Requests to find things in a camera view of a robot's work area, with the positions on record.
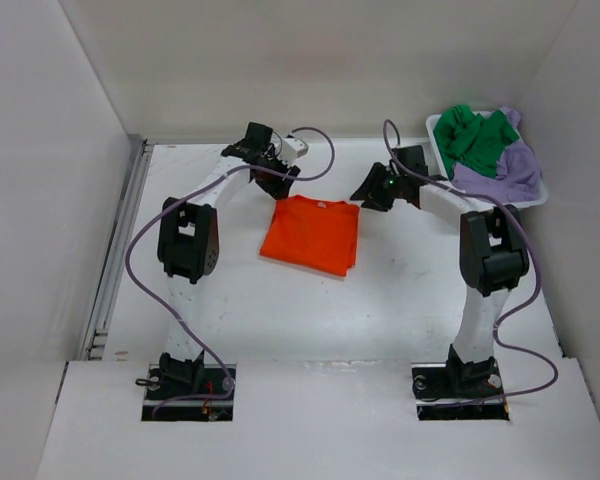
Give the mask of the orange t-shirt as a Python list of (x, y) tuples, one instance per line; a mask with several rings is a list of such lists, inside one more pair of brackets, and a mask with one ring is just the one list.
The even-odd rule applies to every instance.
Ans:
[(344, 277), (355, 266), (360, 207), (294, 195), (275, 204), (260, 255)]

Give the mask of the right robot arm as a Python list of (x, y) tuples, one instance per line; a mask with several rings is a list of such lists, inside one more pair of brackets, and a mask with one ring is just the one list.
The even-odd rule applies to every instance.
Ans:
[(420, 145), (397, 147), (387, 164), (375, 162), (351, 195), (365, 209), (387, 212), (396, 200), (458, 227), (459, 269), (466, 285), (461, 325), (446, 362), (412, 368), (413, 393), (421, 401), (469, 400), (503, 392), (494, 357), (493, 328), (511, 291), (529, 271), (523, 239), (512, 221), (515, 207), (478, 210), (434, 177)]

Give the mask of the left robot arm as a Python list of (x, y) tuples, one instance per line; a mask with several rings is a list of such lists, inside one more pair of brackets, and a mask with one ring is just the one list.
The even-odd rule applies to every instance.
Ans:
[[(296, 161), (308, 153), (308, 145), (292, 134), (277, 143), (273, 137), (272, 128), (249, 123), (245, 137), (221, 151), (205, 179), (219, 184), (161, 219), (157, 257), (170, 279), (194, 285), (212, 273), (220, 252), (218, 214), (244, 186), (255, 182), (275, 200), (289, 196), (300, 174)], [(186, 333), (172, 333), (159, 359), (160, 390), (194, 398), (203, 392), (204, 373), (204, 350)]]

